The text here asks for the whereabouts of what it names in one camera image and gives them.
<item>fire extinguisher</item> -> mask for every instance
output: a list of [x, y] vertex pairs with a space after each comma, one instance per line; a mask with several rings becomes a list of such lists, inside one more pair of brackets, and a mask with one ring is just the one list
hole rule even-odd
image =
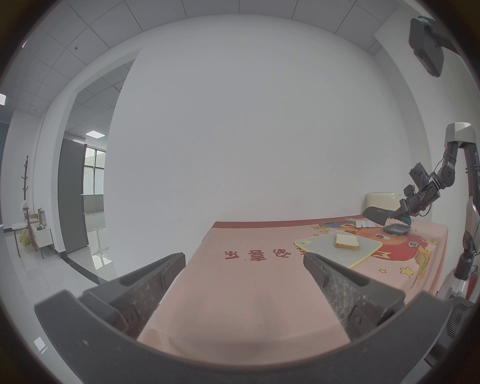
[[470, 280], [468, 281], [467, 300], [470, 299], [470, 295], [472, 294], [472, 291], [475, 288], [475, 284], [477, 283], [477, 278], [478, 278], [478, 274], [479, 274], [478, 265], [474, 265], [473, 268], [474, 268], [474, 270], [470, 274]]

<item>bread slice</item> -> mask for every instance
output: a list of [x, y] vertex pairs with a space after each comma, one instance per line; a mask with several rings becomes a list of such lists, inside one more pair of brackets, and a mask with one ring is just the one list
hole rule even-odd
[[345, 235], [343, 233], [337, 233], [335, 235], [335, 246], [337, 248], [345, 248], [352, 250], [357, 250], [360, 247], [357, 236]]

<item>knife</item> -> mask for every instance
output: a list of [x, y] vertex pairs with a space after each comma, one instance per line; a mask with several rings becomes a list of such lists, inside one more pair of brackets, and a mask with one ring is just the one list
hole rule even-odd
[[[374, 223], [385, 225], [388, 218], [393, 217], [395, 214], [394, 211], [390, 211], [389, 209], [382, 209], [377, 207], [368, 207], [363, 211], [363, 216], [367, 219], [373, 221]], [[396, 217], [397, 220], [403, 221], [408, 225], [412, 225], [412, 219], [408, 215], [402, 215], [400, 217]]]

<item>ceiling light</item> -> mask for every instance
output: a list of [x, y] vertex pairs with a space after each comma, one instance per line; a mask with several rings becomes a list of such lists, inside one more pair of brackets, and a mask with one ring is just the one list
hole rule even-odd
[[97, 131], [91, 131], [89, 133], [86, 133], [87, 136], [92, 136], [95, 137], [96, 139], [99, 139], [100, 137], [105, 136], [104, 134], [97, 132]]

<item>small tray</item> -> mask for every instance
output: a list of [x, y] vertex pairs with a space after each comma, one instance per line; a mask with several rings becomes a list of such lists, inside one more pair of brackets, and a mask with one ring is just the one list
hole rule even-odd
[[384, 232], [390, 235], [395, 235], [395, 236], [401, 236], [404, 233], [407, 233], [408, 231], [410, 231], [411, 229], [412, 227], [410, 225], [397, 224], [397, 223], [386, 225], [383, 228]]

